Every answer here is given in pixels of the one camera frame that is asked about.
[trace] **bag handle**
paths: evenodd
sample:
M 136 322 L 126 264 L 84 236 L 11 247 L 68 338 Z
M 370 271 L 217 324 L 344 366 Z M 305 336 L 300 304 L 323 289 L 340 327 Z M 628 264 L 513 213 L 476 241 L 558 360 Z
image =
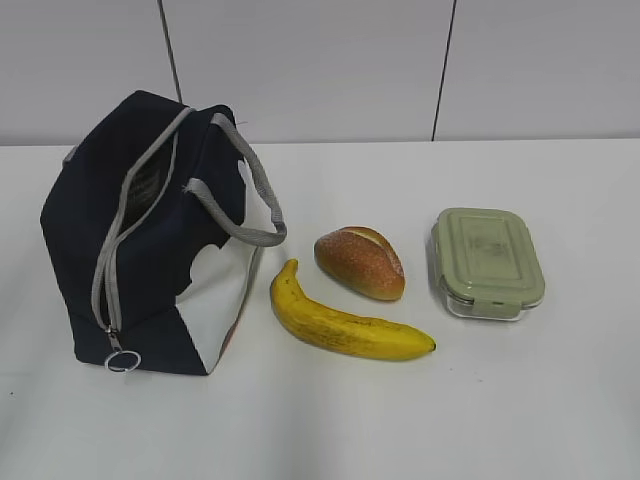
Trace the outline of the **bag handle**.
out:
M 271 189 L 267 174 L 260 163 L 258 155 L 253 151 L 247 141 L 236 130 L 235 125 L 222 113 L 216 113 L 211 120 L 213 125 L 217 125 L 225 133 L 229 141 L 247 160 L 253 177 L 253 184 L 260 195 L 260 198 L 271 210 L 271 223 L 276 228 L 275 232 L 267 232 L 256 228 L 247 228 L 236 225 L 224 212 L 216 199 L 213 198 L 211 190 L 205 182 L 199 178 L 191 178 L 185 187 L 185 191 L 196 196 L 209 215 L 220 227 L 230 236 L 238 240 L 253 245 L 255 247 L 274 247 L 284 242 L 287 236 L 287 226 L 282 218 L 282 210 L 275 193 Z

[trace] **food container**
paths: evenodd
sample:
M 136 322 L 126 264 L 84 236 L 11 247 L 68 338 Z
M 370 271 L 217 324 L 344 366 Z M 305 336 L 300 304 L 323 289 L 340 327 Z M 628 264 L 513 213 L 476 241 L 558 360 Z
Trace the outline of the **food container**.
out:
M 435 281 L 459 317 L 519 320 L 544 278 L 527 226 L 503 210 L 450 208 L 433 227 Z

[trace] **zipper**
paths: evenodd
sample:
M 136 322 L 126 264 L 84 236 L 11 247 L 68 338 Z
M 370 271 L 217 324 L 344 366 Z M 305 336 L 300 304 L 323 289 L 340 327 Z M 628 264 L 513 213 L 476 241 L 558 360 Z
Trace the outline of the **zipper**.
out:
M 169 184 L 171 176 L 173 174 L 173 168 L 175 164 L 176 148 L 178 143 L 177 129 L 180 123 L 193 111 L 192 108 L 185 107 L 180 113 L 171 121 L 171 123 L 165 128 L 165 130 L 156 138 L 151 146 L 145 151 L 142 156 L 136 160 L 131 167 L 123 182 L 123 187 L 120 192 L 120 200 L 118 210 L 113 219 L 109 232 L 105 237 L 105 242 L 102 245 L 100 255 L 98 256 L 98 262 L 94 273 L 93 284 L 91 288 L 91 307 L 96 317 L 98 326 L 104 330 L 107 334 L 109 344 L 111 345 L 112 353 L 107 356 L 104 361 L 104 366 L 112 372 L 129 372 L 136 369 L 142 357 L 138 352 L 133 350 L 125 350 L 122 348 L 118 339 L 118 333 L 122 329 L 122 315 L 120 311 L 120 299 L 117 286 L 117 251 L 119 244 L 126 239 L 151 213 L 153 208 L 157 205 L 159 200 L 164 195 L 166 188 Z M 124 232 L 119 232 L 124 222 L 124 217 L 127 207 L 127 195 L 131 188 L 131 183 L 140 169 L 147 163 L 147 161 L 153 156 L 154 153 L 166 142 L 171 136 L 173 136 L 173 147 L 171 152 L 171 159 L 167 177 L 165 178 L 164 185 L 154 199 L 151 206 L 145 211 L 145 213 L 137 219 L 133 225 L 129 226 Z M 105 298 L 107 301 L 107 318 L 102 317 L 102 291 L 104 289 Z M 118 367 L 112 364 L 116 357 L 120 356 L 132 356 L 130 365 L 128 367 Z

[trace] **lunch bag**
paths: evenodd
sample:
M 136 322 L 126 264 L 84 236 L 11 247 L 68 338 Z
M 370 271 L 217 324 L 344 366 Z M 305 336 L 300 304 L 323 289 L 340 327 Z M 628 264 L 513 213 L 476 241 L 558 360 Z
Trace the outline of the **lunch bag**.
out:
M 260 249 L 287 233 L 228 107 L 142 91 L 67 155 L 40 222 L 76 358 L 115 372 L 209 374 Z

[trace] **bread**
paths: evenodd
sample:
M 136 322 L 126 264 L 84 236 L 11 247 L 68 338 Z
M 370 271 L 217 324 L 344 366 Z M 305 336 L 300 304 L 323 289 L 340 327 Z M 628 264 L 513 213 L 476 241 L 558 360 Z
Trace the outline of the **bread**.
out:
M 318 266 L 330 276 L 377 300 L 398 300 L 404 272 L 389 242 L 366 227 L 344 227 L 314 245 Z

